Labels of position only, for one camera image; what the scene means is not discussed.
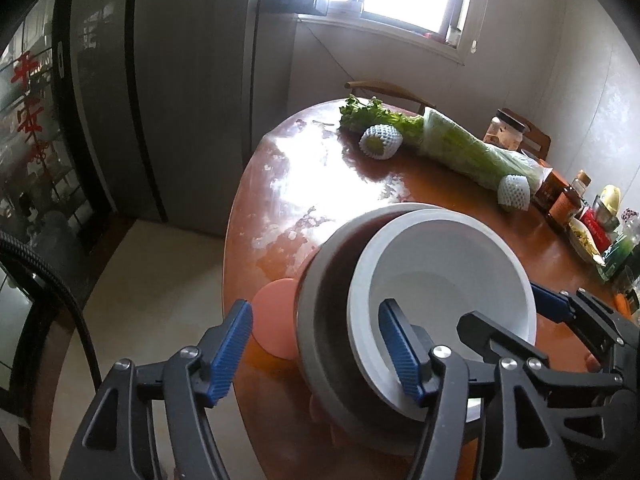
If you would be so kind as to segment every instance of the screw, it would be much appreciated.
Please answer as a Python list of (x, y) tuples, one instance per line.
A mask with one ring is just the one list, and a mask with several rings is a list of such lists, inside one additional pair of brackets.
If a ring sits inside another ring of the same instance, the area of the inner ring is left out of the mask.
[(439, 357), (440, 359), (446, 359), (451, 355), (451, 348), (444, 345), (438, 345), (433, 348), (433, 355)]
[(128, 370), (130, 366), (131, 366), (131, 361), (129, 359), (120, 359), (119, 361), (116, 361), (115, 364), (113, 365), (113, 367), (116, 370), (119, 370), (121, 372), (124, 370)]
[(500, 359), (500, 366), (505, 370), (515, 370), (518, 366), (518, 362), (516, 359), (511, 359), (510, 357), (503, 357)]
[(530, 357), (529, 359), (527, 359), (527, 365), (529, 365), (529, 368), (531, 368), (532, 370), (537, 371), (542, 369), (542, 363), (535, 357)]
[(182, 350), (180, 350), (180, 357), (184, 359), (192, 359), (196, 357), (200, 353), (195, 346), (185, 346)]

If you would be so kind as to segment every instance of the white wall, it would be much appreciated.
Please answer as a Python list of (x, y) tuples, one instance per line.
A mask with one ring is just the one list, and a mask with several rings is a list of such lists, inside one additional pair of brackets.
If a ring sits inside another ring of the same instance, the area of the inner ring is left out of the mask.
[(561, 5), (488, 0), (478, 51), (464, 66), (400, 40), (298, 23), (287, 111), (346, 96), (348, 80), (382, 79), (421, 95), (482, 137), (498, 108), (529, 117), (540, 102), (558, 49)]
[(552, 139), (548, 161), (585, 170), (590, 202), (606, 184), (640, 208), (640, 65), (597, 0), (564, 0), (551, 77), (532, 120)]

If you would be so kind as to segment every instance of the beige tile floor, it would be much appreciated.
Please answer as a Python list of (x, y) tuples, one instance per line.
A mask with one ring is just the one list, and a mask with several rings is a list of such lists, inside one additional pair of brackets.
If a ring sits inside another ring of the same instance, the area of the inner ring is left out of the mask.
[[(85, 307), (87, 325), (105, 375), (113, 362), (165, 360), (195, 344), (222, 321), (224, 242), (167, 226), (137, 221), (119, 245)], [(93, 397), (84, 354), (75, 335), (66, 354), (51, 425), (51, 473), (64, 459)], [(233, 391), (209, 421), (232, 480), (262, 480), (264, 474), (244, 430)], [(162, 468), (172, 478), (164, 404), (154, 402), (154, 423)]]

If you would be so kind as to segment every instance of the braided hose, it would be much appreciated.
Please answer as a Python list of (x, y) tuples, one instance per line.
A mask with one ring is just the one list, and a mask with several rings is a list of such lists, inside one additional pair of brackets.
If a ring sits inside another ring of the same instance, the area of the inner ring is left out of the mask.
[(82, 310), (71, 290), (62, 282), (56, 271), (45, 262), (42, 257), (21, 241), (0, 231), (0, 260), (5, 258), (13, 260), (15, 263), (27, 269), (31, 274), (35, 274), (42, 279), (49, 291), (52, 292), (58, 301), (69, 311), (76, 330), (78, 330), (78, 335), (80, 336), (80, 342), (82, 343), (82, 349), (84, 350), (84, 355), (89, 365), (94, 388), (98, 391), (102, 383), (102, 376), (100, 374), (98, 359), (95, 355), (94, 344), (91, 342), (91, 336), (84, 322)]

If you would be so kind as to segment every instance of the plastic bag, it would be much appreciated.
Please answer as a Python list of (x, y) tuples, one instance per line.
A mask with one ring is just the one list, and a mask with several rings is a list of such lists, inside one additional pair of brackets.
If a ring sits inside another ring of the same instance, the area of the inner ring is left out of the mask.
[(531, 195), (543, 182), (544, 168), (535, 160), (486, 144), (462, 126), (437, 110), (427, 108), (424, 113), (420, 155), (433, 158), (458, 173), (464, 174), (480, 186), (497, 190), (507, 175), (526, 177)]

